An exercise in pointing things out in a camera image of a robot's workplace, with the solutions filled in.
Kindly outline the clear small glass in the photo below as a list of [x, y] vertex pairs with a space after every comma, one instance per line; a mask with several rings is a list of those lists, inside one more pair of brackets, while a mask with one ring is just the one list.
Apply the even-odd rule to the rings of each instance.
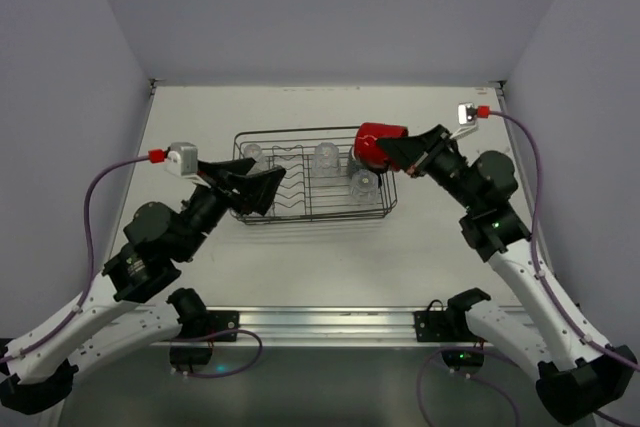
[[255, 174], [266, 171], [269, 168], [268, 159], [262, 147], [256, 143], [249, 143], [244, 146], [243, 156], [254, 160], [254, 165], [249, 173]]

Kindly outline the red mug black handle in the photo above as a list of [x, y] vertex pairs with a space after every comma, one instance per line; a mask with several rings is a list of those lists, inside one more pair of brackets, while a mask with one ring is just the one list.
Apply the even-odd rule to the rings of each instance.
[[377, 145], [380, 138], [402, 138], [409, 135], [406, 126], [365, 122], [360, 125], [353, 144], [354, 158], [374, 172], [397, 172], [399, 167]]

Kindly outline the grey-green mug black handle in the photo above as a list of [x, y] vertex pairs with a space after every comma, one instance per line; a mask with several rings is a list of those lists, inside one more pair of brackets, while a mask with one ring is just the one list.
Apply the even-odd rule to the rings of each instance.
[[354, 149], [350, 149], [346, 167], [347, 177], [354, 184], [366, 189], [379, 188], [383, 171], [359, 160]]

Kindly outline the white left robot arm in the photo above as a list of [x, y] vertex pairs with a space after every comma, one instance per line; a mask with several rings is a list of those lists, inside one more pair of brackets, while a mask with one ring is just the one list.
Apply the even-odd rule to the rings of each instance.
[[149, 300], [176, 281], [178, 264], [189, 262], [228, 211], [264, 216], [285, 177], [282, 166], [254, 171], [252, 158], [204, 162], [194, 151], [152, 150], [143, 161], [162, 163], [195, 189], [181, 211], [151, 201], [126, 225], [121, 250], [89, 281], [69, 306], [1, 346], [1, 404], [33, 415], [62, 400], [75, 382], [109, 360], [157, 341], [176, 342], [174, 364], [185, 376], [208, 362], [191, 348], [236, 335], [215, 330], [192, 288], [180, 288], [160, 306]]

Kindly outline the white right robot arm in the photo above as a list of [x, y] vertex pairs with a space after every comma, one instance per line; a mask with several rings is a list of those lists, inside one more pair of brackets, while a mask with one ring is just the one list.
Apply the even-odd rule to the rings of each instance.
[[563, 425], [597, 413], [624, 394], [638, 364], [581, 312], [541, 262], [537, 242], [510, 203], [517, 190], [506, 154], [489, 150], [474, 162], [443, 126], [418, 136], [380, 138], [377, 146], [412, 177], [431, 177], [465, 209], [463, 237], [506, 283], [532, 321], [526, 327], [479, 289], [448, 301], [452, 326], [494, 345], [533, 380], [547, 412]]

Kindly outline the aluminium table edge rail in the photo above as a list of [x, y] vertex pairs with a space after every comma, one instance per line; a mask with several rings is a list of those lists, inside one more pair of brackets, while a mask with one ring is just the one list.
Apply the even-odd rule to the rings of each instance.
[[469, 335], [434, 331], [422, 307], [210, 307], [219, 330], [257, 334], [263, 346], [283, 348], [413, 348], [480, 345]]

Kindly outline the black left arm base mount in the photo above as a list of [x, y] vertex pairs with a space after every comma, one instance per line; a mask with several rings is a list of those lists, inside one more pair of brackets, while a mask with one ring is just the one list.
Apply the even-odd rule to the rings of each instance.
[[[211, 312], [192, 288], [180, 288], [172, 293], [167, 303], [174, 307], [179, 325], [178, 334], [170, 340], [169, 362], [184, 378], [222, 379], [251, 369], [260, 360], [263, 342], [252, 331], [239, 327], [235, 311]], [[257, 343], [254, 356], [244, 365], [230, 370], [206, 373], [212, 360], [216, 341], [235, 341], [239, 336], [251, 337]]]

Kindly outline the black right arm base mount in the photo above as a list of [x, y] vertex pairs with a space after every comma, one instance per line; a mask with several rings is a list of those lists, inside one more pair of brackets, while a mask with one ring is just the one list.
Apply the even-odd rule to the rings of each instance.
[[434, 303], [435, 300], [433, 300], [425, 310], [416, 311], [414, 313], [414, 320], [416, 322], [415, 329], [418, 341], [422, 342], [423, 337], [426, 334], [429, 334], [437, 337], [440, 341], [445, 343], [471, 342], [472, 346], [438, 348], [436, 351], [429, 354], [422, 362], [416, 376], [415, 391], [418, 408], [426, 425], [433, 426], [433, 421], [430, 418], [424, 403], [423, 377], [429, 365], [434, 362], [437, 357], [442, 357], [444, 360], [449, 359], [454, 362], [453, 366], [448, 366], [448, 369], [451, 370], [454, 375], [464, 376], [467, 380], [485, 385], [502, 396], [512, 409], [515, 425], [519, 426], [521, 424], [521, 420], [518, 407], [504, 390], [483, 378], [460, 372], [461, 366], [469, 361], [472, 363], [478, 361], [479, 366], [482, 366], [485, 356], [490, 356], [503, 363], [517, 367], [514, 359], [504, 355], [503, 353], [486, 353], [484, 351], [486, 339], [474, 334], [469, 327], [470, 322], [467, 320], [467, 315], [470, 314], [472, 309], [478, 305], [481, 307], [496, 308], [500, 313], [502, 313], [501, 308], [492, 301], [489, 294], [479, 288], [469, 289], [451, 297], [447, 301], [446, 305], [441, 303], [443, 308], [439, 311], [433, 311], [431, 309]]

